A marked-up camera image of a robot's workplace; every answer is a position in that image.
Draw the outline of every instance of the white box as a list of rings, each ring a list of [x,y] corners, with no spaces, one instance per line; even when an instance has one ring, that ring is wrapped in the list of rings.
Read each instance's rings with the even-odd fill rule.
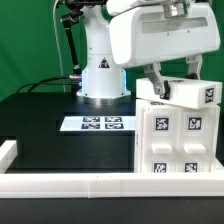
[[[194,110],[146,100],[136,102],[135,172],[210,172],[220,108]]]
[[[0,147],[0,174],[5,173],[17,156],[17,143],[7,140]]]
[[[170,86],[170,99],[160,99],[148,78],[137,80],[136,97],[165,104],[199,109],[221,103],[222,83],[162,76]]]

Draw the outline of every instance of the black tabletop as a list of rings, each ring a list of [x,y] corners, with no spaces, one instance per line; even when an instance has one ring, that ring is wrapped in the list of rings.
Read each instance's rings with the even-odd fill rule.
[[[133,131],[60,132],[68,115],[134,116],[135,98],[102,107],[77,102],[71,94],[11,95],[0,103],[0,143],[16,139],[19,155],[7,172],[133,172]],[[0,222],[219,224],[224,220],[223,207],[222,197],[0,199]]]

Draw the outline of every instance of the black cable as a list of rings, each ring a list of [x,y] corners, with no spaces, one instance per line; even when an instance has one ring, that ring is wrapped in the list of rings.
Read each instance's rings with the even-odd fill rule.
[[[33,86],[33,85],[36,85],[37,83],[28,83],[24,86],[21,86],[17,91],[16,93],[19,93],[22,89],[24,89],[25,87],[27,86]],[[71,84],[68,84],[68,83],[40,83],[40,85],[48,85],[48,86],[63,86],[63,85],[66,85],[66,86],[71,86]]]
[[[61,22],[65,28],[68,44],[69,44],[69,49],[72,57],[72,63],[73,63],[73,73],[80,75],[82,73],[82,70],[79,66],[78,58],[77,58],[77,53],[76,53],[76,48],[75,48],[75,43],[73,40],[73,34],[72,34],[72,25],[78,24],[79,23],[79,16],[78,14],[74,15],[74,18],[70,16],[70,14],[62,16],[61,17]]]
[[[38,87],[39,85],[42,85],[46,82],[57,81],[57,80],[67,80],[67,79],[69,79],[69,76],[59,76],[59,77],[44,79],[44,80],[34,84],[32,87],[30,87],[27,92],[31,93],[36,87]]]
[[[71,1],[71,3],[69,3],[68,1],[66,1],[67,4],[71,4],[71,5],[77,5],[77,4],[81,4],[81,5],[105,5],[107,2],[107,0],[98,0],[98,1]]]

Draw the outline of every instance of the cable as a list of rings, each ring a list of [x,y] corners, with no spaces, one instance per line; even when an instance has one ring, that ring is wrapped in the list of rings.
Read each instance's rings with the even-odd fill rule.
[[[44,79],[44,80],[34,84],[32,87],[30,87],[27,92],[31,93],[36,87],[38,87],[39,85],[42,85],[43,83],[57,81],[57,80],[65,80],[65,79],[69,79],[69,76],[64,76],[64,77],[59,76],[59,77]]]
[[[57,22],[56,22],[56,8],[58,5],[58,2],[60,0],[55,0],[55,4],[53,7],[53,22],[54,22],[54,33],[55,33],[55,39],[56,39],[56,45],[57,45],[57,51],[58,51],[58,58],[59,58],[59,65],[60,65],[60,71],[61,76],[64,76],[64,68],[63,68],[63,61],[62,61],[62,55],[61,55],[61,47],[59,43],[59,37],[58,37],[58,29],[57,29]]]
[[[19,93],[22,89],[24,89],[25,87],[27,86],[33,86],[33,85],[36,85],[37,83],[28,83],[24,86],[21,86],[17,91],[16,91],[16,94]],[[49,86],[63,86],[63,85],[66,85],[66,86],[71,86],[71,84],[67,84],[67,83],[40,83],[40,85],[49,85]]]

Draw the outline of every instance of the green wall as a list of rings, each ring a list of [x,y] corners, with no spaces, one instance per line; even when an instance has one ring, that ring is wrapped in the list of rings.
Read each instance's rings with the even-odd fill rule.
[[[54,0],[7,0],[0,7],[0,101],[20,86],[60,75],[52,20]],[[203,55],[201,78],[224,82],[224,0],[213,0],[222,39],[218,52]],[[72,65],[60,16],[67,13],[63,6],[57,10],[59,39],[65,74]],[[73,29],[81,67],[86,65],[83,24]],[[135,79],[144,77],[142,68],[127,70],[127,85],[135,91]],[[187,72],[185,60],[162,63],[163,75],[183,77]],[[62,87],[41,87],[38,91],[63,91]]]

